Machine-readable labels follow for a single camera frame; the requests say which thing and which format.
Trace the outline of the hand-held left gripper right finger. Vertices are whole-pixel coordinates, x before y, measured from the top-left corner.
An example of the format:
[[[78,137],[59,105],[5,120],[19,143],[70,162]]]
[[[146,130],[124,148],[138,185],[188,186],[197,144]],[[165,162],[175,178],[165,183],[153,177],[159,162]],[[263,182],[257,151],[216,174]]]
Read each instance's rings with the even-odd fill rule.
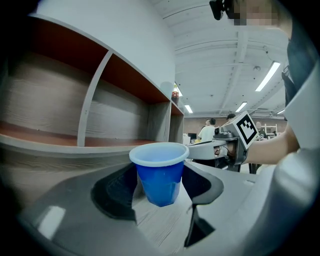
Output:
[[[185,162],[182,184],[191,200],[191,220],[183,256],[210,256],[210,242],[249,195],[256,176]]]

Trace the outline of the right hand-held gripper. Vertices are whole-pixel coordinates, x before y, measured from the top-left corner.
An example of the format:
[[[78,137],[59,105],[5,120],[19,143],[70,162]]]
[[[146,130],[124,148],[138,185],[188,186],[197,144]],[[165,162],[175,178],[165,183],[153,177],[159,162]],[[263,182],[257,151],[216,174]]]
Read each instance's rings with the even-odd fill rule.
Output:
[[[224,131],[231,131],[233,137],[226,139],[213,138],[212,141],[187,145],[189,149],[188,158],[195,160],[223,158],[223,160],[216,161],[215,166],[217,168],[239,172],[242,163],[247,158],[248,149],[258,138],[259,132],[247,111],[236,115],[233,120],[226,122],[220,127],[222,127]],[[234,143],[236,145],[234,157],[226,157],[226,148],[229,143]]]

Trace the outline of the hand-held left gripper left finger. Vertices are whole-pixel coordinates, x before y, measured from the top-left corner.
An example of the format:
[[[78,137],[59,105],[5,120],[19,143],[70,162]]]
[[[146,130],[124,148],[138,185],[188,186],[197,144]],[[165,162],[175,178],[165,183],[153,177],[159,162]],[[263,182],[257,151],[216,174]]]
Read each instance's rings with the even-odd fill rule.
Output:
[[[137,226],[132,163],[68,178],[18,219],[52,256],[166,256]]]

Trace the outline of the blue plastic cup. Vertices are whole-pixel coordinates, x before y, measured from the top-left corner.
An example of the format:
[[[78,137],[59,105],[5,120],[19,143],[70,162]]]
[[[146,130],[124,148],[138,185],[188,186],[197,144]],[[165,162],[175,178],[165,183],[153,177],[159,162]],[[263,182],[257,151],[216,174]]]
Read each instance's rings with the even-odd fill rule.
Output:
[[[189,148],[176,142],[156,142],[129,152],[148,201],[158,207],[173,204],[180,191]]]

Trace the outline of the grey wooden shelf unit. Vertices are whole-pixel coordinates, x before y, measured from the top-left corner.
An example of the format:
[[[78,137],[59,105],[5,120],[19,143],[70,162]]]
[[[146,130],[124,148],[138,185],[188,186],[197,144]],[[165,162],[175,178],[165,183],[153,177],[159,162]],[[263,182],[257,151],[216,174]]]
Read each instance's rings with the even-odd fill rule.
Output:
[[[184,114],[146,74],[100,40],[31,14],[23,53],[0,86],[0,146],[29,155],[94,158],[181,143]]]

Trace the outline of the person's right forearm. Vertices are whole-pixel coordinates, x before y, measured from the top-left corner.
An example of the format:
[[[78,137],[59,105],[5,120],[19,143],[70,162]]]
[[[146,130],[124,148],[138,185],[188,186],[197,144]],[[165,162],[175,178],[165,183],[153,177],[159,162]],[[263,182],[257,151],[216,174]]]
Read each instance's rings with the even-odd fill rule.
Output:
[[[244,164],[276,165],[290,153],[299,150],[296,135],[287,123],[283,133],[269,140],[255,141],[248,148]]]

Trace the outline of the person's right hand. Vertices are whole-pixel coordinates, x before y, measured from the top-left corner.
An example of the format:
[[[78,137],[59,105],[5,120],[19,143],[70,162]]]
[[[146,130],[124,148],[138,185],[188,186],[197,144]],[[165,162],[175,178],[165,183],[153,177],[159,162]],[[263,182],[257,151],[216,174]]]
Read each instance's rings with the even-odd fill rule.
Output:
[[[220,145],[214,148],[214,154],[217,157],[231,157],[233,158],[236,154],[236,144],[228,143],[225,145]]]

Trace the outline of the cola bottle with red label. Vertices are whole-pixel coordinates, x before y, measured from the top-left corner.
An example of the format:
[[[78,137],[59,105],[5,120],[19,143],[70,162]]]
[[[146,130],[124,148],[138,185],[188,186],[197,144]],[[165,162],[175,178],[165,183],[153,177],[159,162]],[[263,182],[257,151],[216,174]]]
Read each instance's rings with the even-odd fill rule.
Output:
[[[177,84],[174,84],[173,90],[171,93],[171,100],[178,106],[179,105],[179,98],[180,98],[180,91]]]

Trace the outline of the pale blue tumbler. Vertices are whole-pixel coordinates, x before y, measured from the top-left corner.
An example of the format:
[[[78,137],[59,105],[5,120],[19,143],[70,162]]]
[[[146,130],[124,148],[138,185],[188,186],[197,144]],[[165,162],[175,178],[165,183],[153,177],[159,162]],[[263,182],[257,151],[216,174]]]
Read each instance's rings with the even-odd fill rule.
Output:
[[[169,81],[162,82],[160,84],[160,89],[168,99],[171,99],[172,92],[173,92],[173,89],[174,89],[174,85],[171,82],[169,82]]]

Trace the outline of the person's black shirt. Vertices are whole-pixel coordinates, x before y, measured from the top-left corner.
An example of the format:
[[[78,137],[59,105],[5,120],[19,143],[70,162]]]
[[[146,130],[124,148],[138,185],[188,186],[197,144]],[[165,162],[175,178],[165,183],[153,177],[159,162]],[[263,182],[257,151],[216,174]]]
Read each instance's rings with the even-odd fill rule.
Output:
[[[295,97],[320,58],[305,29],[295,20],[292,22],[291,39],[287,45],[287,57],[290,77],[281,74],[286,105]]]

